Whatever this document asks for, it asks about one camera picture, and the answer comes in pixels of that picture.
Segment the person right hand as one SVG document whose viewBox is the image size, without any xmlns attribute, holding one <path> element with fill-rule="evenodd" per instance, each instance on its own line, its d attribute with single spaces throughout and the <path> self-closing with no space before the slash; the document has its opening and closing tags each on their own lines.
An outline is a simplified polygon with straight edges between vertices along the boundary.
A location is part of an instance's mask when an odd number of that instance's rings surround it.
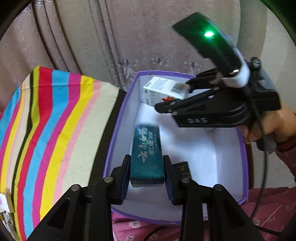
<svg viewBox="0 0 296 241">
<path fill-rule="evenodd" d="M 261 125 L 265 135 L 273 133 L 277 142 L 284 142 L 295 136 L 295 113 L 287 106 L 281 110 L 269 111 L 263 116 Z M 258 123 L 255 123 L 251 128 L 247 126 L 239 126 L 238 128 L 247 144 L 262 137 Z"/>
</svg>

